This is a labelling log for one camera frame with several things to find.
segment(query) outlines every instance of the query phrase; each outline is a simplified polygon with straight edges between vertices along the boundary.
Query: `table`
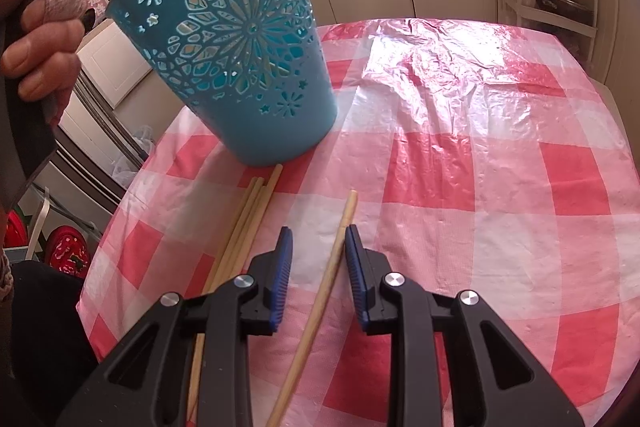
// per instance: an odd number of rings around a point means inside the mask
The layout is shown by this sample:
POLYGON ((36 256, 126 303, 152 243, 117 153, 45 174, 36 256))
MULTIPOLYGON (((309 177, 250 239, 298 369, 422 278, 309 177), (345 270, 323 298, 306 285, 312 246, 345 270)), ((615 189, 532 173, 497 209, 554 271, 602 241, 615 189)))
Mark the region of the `table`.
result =
MULTIPOLYGON (((293 230, 283 323, 250 343, 255 425, 284 381, 351 187, 366 247, 430 291, 478 291, 593 425, 640 358, 640 184, 584 71, 553 36, 487 23, 375 20, 319 35, 339 112, 285 165, 252 248, 293 230)), ((239 164, 182 110, 86 279, 78 312, 98 356, 162 293, 201 291, 256 174, 268 171, 239 164)), ((342 266, 286 425, 383 426, 389 346, 359 331, 342 266)), ((445 412, 450 425, 449 395, 445 412)))

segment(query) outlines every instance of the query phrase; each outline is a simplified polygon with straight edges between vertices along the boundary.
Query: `wooden chopstick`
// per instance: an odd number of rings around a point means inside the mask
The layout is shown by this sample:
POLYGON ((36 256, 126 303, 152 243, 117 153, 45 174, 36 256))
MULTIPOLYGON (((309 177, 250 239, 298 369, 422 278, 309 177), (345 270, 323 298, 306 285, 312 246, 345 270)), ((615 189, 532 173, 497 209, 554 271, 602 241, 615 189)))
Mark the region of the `wooden chopstick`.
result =
POLYGON ((293 360, 289 366, 289 371, 287 372, 287 377, 280 389, 280 394, 278 395, 276 404, 273 406, 273 411, 271 411, 271 415, 267 420, 266 427, 280 426, 284 413, 287 411, 287 407, 289 406, 291 396, 298 386, 302 370, 305 368, 306 360, 309 357, 311 347, 313 346, 314 339, 318 333, 320 321, 322 320, 324 309, 326 308, 329 300, 329 295, 331 295, 331 290, 334 286, 335 276, 338 272, 338 267, 340 266, 344 234, 347 227, 353 220, 353 214, 355 213, 357 204, 358 193, 355 190, 352 190, 349 193, 349 198, 347 199, 344 211, 342 212, 342 219, 340 220, 338 231, 335 234, 334 245, 331 249, 329 261, 324 269, 324 275, 322 276, 322 282, 318 288, 314 305, 311 308, 311 313, 309 314, 308 319, 306 320, 305 329, 302 332, 302 337, 298 343, 296 354, 293 356, 293 360))
POLYGON ((245 206, 242 209, 242 214, 238 219, 238 223, 236 224, 231 238, 226 245, 225 252, 222 255, 222 261, 220 262, 220 267, 212 278, 207 289, 207 293, 215 291, 218 286, 229 279, 228 274, 230 273, 230 268, 233 266, 234 253, 238 248, 238 244, 241 242, 242 233, 251 222, 252 211, 259 199, 263 183, 264 178, 258 178, 252 187, 251 193, 249 194, 249 197, 245 202, 245 206))
MULTIPOLYGON (((242 195, 242 200, 240 201, 238 208, 236 208, 236 212, 234 213, 234 217, 231 220, 228 231, 225 233, 223 242, 218 249, 218 255, 216 256, 213 266, 209 271, 207 282, 202 289, 203 295, 211 293, 217 287, 214 286, 214 281, 217 279, 217 275, 220 273, 220 271, 225 269, 225 260, 228 264, 230 252, 234 249, 234 245, 236 244, 242 229, 246 225, 247 218, 250 215, 251 209, 254 207, 255 200, 257 200, 258 193, 260 192, 260 188, 262 187, 263 183, 264 178, 254 177, 249 182, 249 186, 245 189, 244 194, 242 195)), ((204 333, 197 334, 196 344, 193 350, 193 361, 191 362, 191 383, 189 387, 189 396, 187 399, 188 410, 191 410, 195 407, 198 399, 198 387, 200 383, 200 371, 202 369, 204 339, 204 333)))
MULTIPOLYGON (((261 179, 260 186, 262 186, 264 179, 263 178, 260 178, 260 179, 261 179)), ((226 230, 225 235, 222 238, 222 242, 220 242, 220 247, 218 248, 218 254, 216 255, 215 260, 213 261, 213 266, 211 266, 211 270, 209 271, 209 276, 207 277, 207 281, 204 283, 204 286, 202 287, 203 295, 211 292, 210 288, 211 288, 213 279, 216 275, 216 272, 220 268, 222 259, 227 251, 227 247, 230 241, 232 240, 234 234, 236 233, 236 229, 238 228, 238 225, 240 224, 240 221, 242 219, 242 213, 244 213, 244 208, 247 206, 247 201, 251 197, 251 192, 255 187, 255 184, 257 184, 257 182, 258 182, 258 178, 255 178, 255 177, 251 178, 251 181, 249 182, 249 186, 245 189, 244 194, 242 194, 242 199, 240 200, 240 204, 238 204, 238 207, 236 208, 233 218, 229 223, 228 230, 226 230)))
POLYGON ((260 228, 260 223, 262 222, 264 213, 267 210, 267 205, 269 204, 269 201, 271 201, 273 189, 278 183, 280 174, 282 174, 282 165, 277 164, 273 169, 273 172, 271 173, 269 182, 260 194, 257 208, 255 209, 255 214, 253 215, 251 223, 246 229, 246 233, 242 237, 242 243, 240 244, 240 240, 238 240, 240 247, 238 249, 238 255, 235 257, 233 268, 231 270, 231 277, 235 277, 236 275, 240 274, 240 272, 242 271, 242 267, 244 267, 244 263, 246 263, 246 260, 249 257, 251 245, 254 243, 255 235, 258 233, 258 228, 260 228))
MULTIPOLYGON (((258 178, 257 183, 252 188, 251 195, 247 199, 246 205, 242 210, 242 214, 245 216, 245 221, 240 227, 241 231, 236 234, 238 226, 234 229, 231 240, 225 249, 223 260, 221 261, 220 267, 218 268, 213 278, 213 282, 211 283, 210 291, 215 291, 220 284, 231 279, 231 277, 235 277, 242 270, 242 267, 246 262, 246 258, 249 255, 251 245, 254 242, 255 235, 257 234, 260 223, 262 222, 262 218, 264 217, 267 205, 271 200, 273 190, 278 183, 281 172, 282 165, 276 165, 266 186, 262 187, 264 179, 258 178), (237 240, 235 245, 232 245, 234 236, 237 237, 237 240)), ((187 418, 191 419, 193 422, 195 422, 197 412, 200 373, 202 371, 202 356, 204 353, 204 340, 205 335, 197 335, 193 353, 193 362, 191 364, 189 396, 187 399, 187 418)))

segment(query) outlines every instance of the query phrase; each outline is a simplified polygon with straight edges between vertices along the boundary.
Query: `fingernail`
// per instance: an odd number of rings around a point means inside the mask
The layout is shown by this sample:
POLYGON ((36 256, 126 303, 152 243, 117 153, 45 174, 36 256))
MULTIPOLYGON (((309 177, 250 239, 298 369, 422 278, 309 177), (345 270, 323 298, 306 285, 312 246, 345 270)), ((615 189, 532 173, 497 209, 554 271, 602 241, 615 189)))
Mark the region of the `fingernail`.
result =
POLYGON ((44 22, 44 15, 47 10, 45 0, 32 1, 22 12, 22 28, 26 32, 33 31, 44 22))
POLYGON ((33 71, 26 76, 18 86, 18 94, 25 102, 33 102, 39 99, 38 92, 42 88, 42 71, 33 71))
POLYGON ((17 42, 11 44, 4 55, 2 61, 4 62, 5 70, 9 72, 18 68, 29 57, 29 48, 31 43, 29 39, 20 39, 17 42))

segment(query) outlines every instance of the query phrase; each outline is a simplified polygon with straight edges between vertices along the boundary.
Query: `gray cloth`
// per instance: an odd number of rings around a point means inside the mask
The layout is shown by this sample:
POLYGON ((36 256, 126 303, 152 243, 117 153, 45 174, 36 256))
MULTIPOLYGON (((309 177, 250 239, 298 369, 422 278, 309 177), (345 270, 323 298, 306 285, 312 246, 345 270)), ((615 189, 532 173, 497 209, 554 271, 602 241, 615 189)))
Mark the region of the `gray cloth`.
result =
POLYGON ((14 289, 14 276, 11 275, 9 260, 3 253, 0 255, 0 303, 11 293, 12 289, 14 289))
POLYGON ((0 255, 0 374, 11 372, 9 346, 11 339, 11 306, 14 296, 14 276, 9 260, 0 255))

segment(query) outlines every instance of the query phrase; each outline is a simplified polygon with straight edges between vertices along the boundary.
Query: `blue plastic basket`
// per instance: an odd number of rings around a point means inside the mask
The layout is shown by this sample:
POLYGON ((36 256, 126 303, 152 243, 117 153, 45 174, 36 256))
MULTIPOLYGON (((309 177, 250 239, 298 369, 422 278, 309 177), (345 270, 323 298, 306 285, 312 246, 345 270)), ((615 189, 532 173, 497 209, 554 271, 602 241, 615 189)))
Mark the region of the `blue plastic basket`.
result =
POLYGON ((335 121, 309 0, 111 0, 107 16, 248 165, 299 156, 335 121))

